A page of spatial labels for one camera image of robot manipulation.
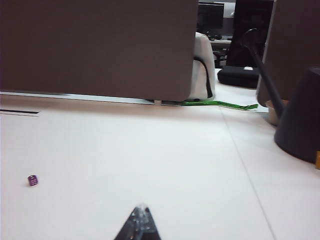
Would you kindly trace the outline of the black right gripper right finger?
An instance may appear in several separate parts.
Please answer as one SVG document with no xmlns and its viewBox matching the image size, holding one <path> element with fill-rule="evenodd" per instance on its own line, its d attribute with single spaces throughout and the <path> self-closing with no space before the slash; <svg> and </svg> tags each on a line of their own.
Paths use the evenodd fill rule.
<svg viewBox="0 0 320 240">
<path fill-rule="evenodd" d="M 160 234 L 155 221 L 148 207 L 143 207 L 141 211 L 139 234 L 141 240 L 160 240 Z"/>
</svg>

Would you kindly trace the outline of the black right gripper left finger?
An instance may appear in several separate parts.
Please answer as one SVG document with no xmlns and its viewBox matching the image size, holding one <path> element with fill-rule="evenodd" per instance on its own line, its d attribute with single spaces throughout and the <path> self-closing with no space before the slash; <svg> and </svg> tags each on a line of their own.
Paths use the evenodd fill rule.
<svg viewBox="0 0 320 240">
<path fill-rule="evenodd" d="M 145 210 L 141 206 L 136 206 L 114 239 L 141 240 L 144 233 L 144 223 Z"/>
</svg>

